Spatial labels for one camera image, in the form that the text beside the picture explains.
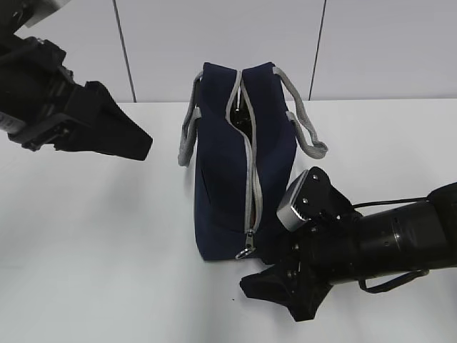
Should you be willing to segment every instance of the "white table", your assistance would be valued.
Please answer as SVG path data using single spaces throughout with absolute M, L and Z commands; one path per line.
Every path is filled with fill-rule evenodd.
M 306 107 L 331 151 L 298 154 L 353 202 L 425 196 L 457 181 L 457 100 L 323 101 Z M 153 137 L 141 163 L 1 137 L 0 342 L 454 342 L 457 273 L 388 294 L 335 287 L 316 320 L 246 299 L 256 261 L 204 263 L 193 172 L 177 165 L 186 104 L 125 104 Z

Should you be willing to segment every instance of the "bag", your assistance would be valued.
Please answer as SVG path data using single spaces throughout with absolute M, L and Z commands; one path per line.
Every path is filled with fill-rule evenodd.
M 281 81 L 295 99 L 298 121 L 286 106 Z M 180 166 L 189 165 L 197 132 L 194 223 L 200 254 L 209 261 L 254 257 L 283 232 L 276 210 L 296 138 L 314 159 L 322 159 L 327 146 L 318 140 L 299 93 L 272 63 L 242 72 L 204 64 L 182 126 Z

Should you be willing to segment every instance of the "bag handle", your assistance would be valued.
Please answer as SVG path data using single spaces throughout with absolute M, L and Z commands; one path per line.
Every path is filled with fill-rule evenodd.
M 295 86 L 292 84 L 291 80 L 287 77 L 286 73 L 284 73 L 284 71 L 282 71 L 277 66 L 273 67 L 273 74 L 279 76 L 284 86 L 286 86 L 288 92 L 292 95 L 293 100 L 295 101 L 295 109 L 298 118 L 295 117 L 295 114 L 293 114 L 293 112 L 287 111 L 286 114 L 289 121 L 291 121 L 291 123 L 295 127 L 297 141 L 301 149 L 305 152 L 305 154 L 307 154 L 313 159 L 324 158 L 327 154 L 328 147 L 322 141 L 319 141 L 317 132 L 314 129 L 314 126 L 311 123 L 308 114 L 306 113 L 305 106 L 303 105 L 300 93 L 298 92 L 297 88 L 295 88 Z M 303 127 L 309 132 L 311 136 L 311 142 L 313 145 L 309 145 L 306 141 L 305 135 L 301 131 L 299 123 L 303 125 Z
M 189 166 L 192 155 L 194 154 L 194 146 L 197 139 L 197 119 L 201 118 L 200 108 L 197 104 L 198 87 L 200 84 L 203 72 L 194 79 L 192 87 L 191 100 L 187 109 L 186 117 L 181 130 L 181 142 L 179 144 L 178 164 L 179 166 Z

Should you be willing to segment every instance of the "cable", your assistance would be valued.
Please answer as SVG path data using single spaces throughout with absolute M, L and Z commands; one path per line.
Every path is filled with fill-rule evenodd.
M 393 205 L 393 204 L 406 204 L 409 202 L 422 202 L 427 198 L 410 198 L 410 199 L 399 199 L 399 200 L 387 200 L 384 202 L 364 202 L 362 204 L 354 205 L 354 209 L 360 209 L 361 207 L 379 206 L 379 205 Z

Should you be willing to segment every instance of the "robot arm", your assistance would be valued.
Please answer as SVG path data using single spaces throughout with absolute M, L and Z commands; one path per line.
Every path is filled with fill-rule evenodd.
M 2 0 L 0 129 L 23 148 L 95 151 L 144 160 L 152 138 L 122 112 L 103 84 L 82 87 L 62 66 L 66 53 L 50 41 L 14 35 L 69 0 Z
M 363 217 L 358 207 L 412 204 Z M 312 168 L 289 187 L 278 209 L 282 240 L 261 253 L 273 267 L 244 277 L 247 297 L 288 307 L 296 321 L 310 320 L 331 288 L 358 282 L 372 294 L 388 292 L 431 269 L 457 266 L 457 183 L 425 198 L 353 206 Z M 405 273 L 367 287 L 366 280 Z

